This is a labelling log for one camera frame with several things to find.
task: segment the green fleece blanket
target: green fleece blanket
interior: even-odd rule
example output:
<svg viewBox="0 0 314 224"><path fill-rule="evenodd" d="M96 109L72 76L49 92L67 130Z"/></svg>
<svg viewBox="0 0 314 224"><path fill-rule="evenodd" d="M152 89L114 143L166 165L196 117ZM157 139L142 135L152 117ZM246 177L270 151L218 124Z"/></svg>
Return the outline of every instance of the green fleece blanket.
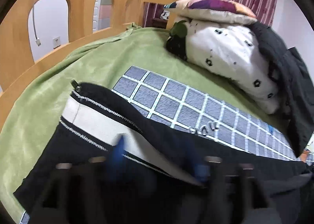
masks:
<svg viewBox="0 0 314 224"><path fill-rule="evenodd" d="M228 80L170 54L164 47L168 36L164 29L133 25L118 36L76 49L25 89L0 134L0 200L16 222L24 210L13 192L52 136L72 90L72 79L112 89L134 65L209 93L280 128L275 117L267 116Z"/></svg>

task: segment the white cable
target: white cable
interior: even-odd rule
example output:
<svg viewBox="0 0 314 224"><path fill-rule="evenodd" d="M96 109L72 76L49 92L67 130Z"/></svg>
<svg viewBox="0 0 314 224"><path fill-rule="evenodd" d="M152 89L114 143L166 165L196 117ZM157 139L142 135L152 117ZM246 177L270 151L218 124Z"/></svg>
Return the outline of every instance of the white cable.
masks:
<svg viewBox="0 0 314 224"><path fill-rule="evenodd" d="M32 9L33 10L33 28L34 28L34 34L35 34L37 46L40 46L41 45L40 39L37 37L36 27L35 27L35 12L34 12L34 10L35 10L35 0L34 0L33 3L34 3L33 4L33 9Z"/></svg>

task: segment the white wall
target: white wall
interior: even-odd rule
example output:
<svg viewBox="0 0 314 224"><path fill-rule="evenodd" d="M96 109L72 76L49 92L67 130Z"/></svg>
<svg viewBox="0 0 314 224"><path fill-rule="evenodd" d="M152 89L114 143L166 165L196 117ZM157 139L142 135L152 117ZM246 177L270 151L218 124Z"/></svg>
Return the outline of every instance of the white wall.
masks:
<svg viewBox="0 0 314 224"><path fill-rule="evenodd" d="M68 4L66 0L39 0L35 4L35 27L41 45L37 46L33 29L33 14L28 17L29 42L34 61L53 50L52 40L60 36L60 43L69 42Z"/></svg>
<svg viewBox="0 0 314 224"><path fill-rule="evenodd" d="M272 28L288 48L298 49L314 81L314 31L294 0L277 0Z"/></svg>

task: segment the zipper pull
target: zipper pull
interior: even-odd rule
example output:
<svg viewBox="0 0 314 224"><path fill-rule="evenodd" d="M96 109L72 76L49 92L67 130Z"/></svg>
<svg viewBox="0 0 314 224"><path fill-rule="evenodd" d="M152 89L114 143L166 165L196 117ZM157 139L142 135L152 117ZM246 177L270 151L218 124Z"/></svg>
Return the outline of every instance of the zipper pull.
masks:
<svg viewBox="0 0 314 224"><path fill-rule="evenodd" d="M76 92L81 92L82 87L76 82L76 80L71 80L71 85Z"/></svg>

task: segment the wooden bed frame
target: wooden bed frame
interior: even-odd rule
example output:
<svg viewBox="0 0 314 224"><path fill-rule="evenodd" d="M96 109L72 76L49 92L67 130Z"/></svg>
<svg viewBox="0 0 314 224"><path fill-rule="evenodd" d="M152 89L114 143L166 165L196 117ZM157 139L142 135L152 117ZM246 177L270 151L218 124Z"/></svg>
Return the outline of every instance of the wooden bed frame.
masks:
<svg viewBox="0 0 314 224"><path fill-rule="evenodd" d="M92 41L117 35L132 22L142 25L145 3L168 4L176 0L112 0L110 27L92 32L95 0L66 0L69 43L34 62L29 43L28 16L34 0L17 0L0 24L0 131L24 89L70 52ZM170 14L167 28L173 26Z"/></svg>

